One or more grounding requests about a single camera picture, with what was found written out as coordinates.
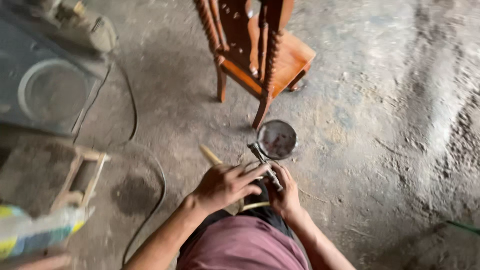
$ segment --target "dusty floor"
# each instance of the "dusty floor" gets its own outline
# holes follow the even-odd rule
[[[192,1],[91,1],[120,35],[118,59],[139,110],[135,141],[160,160],[167,197],[138,245],[192,191],[208,165],[198,145],[232,164],[258,102],[216,73]],[[480,269],[480,6],[473,0],[304,0],[287,29],[317,52],[309,86],[275,99],[266,120],[292,123],[300,144],[282,161],[301,203],[358,269]],[[145,151],[117,146],[132,128],[124,78],[112,70],[79,144],[106,150],[92,205],[70,240],[75,269],[119,269],[131,235],[157,200]],[[36,135],[25,135],[28,140]]]

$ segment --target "maroon shirt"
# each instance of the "maroon shirt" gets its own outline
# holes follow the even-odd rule
[[[208,226],[179,258],[178,270],[307,270],[295,241],[255,217],[236,216]]]

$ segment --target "wooden chair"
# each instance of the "wooden chair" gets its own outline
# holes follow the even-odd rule
[[[251,0],[194,0],[215,58],[218,99],[225,100],[227,74],[259,99],[258,129],[272,100],[310,69],[308,45],[288,33],[294,0],[262,0],[253,15]]]

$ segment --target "chair leg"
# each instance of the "chair leg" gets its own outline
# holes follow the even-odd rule
[[[222,68],[216,66],[216,95],[220,102],[225,101],[225,85],[227,84],[227,74],[222,71]]]
[[[254,129],[258,130],[258,128],[262,124],[265,115],[267,114],[268,107],[270,107],[270,103],[272,103],[271,98],[263,98],[260,100],[260,106],[258,107],[257,116],[255,116],[255,120],[253,120],[252,127]]]

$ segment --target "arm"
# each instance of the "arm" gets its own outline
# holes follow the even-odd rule
[[[167,269],[181,245],[209,214],[249,194],[260,194],[262,190],[249,183],[267,169],[267,165],[250,172],[245,172],[243,166],[212,167],[198,187],[183,200],[167,221],[148,237],[123,269]]]
[[[313,223],[308,212],[300,206],[297,183],[285,167],[272,164],[278,180],[284,187],[276,192],[269,183],[270,204],[295,232],[307,251],[314,270],[354,270],[355,268],[335,245]]]

